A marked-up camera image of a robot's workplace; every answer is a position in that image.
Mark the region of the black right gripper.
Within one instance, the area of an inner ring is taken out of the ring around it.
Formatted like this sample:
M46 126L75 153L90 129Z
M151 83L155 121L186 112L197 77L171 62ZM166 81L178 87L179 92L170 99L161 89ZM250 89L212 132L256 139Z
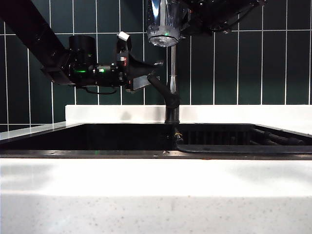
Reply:
M187 36L205 34L212 36L211 29L213 14L213 0L183 0L180 13L180 36L185 39Z

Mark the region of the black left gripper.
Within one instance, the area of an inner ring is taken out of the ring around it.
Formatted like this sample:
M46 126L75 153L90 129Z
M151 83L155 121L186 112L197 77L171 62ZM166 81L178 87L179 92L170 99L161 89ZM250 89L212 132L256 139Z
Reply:
M130 78L130 57L132 43L131 39L123 40L118 38L116 45L116 62L117 62L117 77L115 86L123 86L129 93L135 93L139 90L152 85L150 79L152 77L160 81L160 77L152 72L160 69L164 60L158 60L153 64L145 63L132 57L132 76L140 76Z

